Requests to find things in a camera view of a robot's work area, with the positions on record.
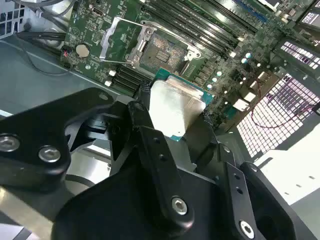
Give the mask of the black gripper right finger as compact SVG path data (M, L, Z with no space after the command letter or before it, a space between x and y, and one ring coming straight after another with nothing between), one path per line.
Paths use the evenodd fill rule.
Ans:
M253 163L236 163L201 113L189 128L195 172L215 182L221 240L314 240L315 235Z

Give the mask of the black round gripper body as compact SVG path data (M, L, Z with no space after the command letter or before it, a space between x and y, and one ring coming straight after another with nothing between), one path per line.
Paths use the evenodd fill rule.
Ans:
M194 223L183 240L225 240L219 190L213 181L178 170ZM168 240L156 223L159 205L143 169L133 165L69 200L54 220L53 240Z

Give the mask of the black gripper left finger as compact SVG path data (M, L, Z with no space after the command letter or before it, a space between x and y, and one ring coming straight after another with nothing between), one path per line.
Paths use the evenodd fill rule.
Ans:
M195 220L186 204L182 181L164 135L154 129L146 107L139 101L125 106L98 88L87 88L66 97L12 115L0 122L0 182L2 185L46 192L58 187L71 164L73 150L89 142L85 135L90 118L105 116L117 129L116 174L139 165L154 191L159 211L156 223L167 231L187 231Z

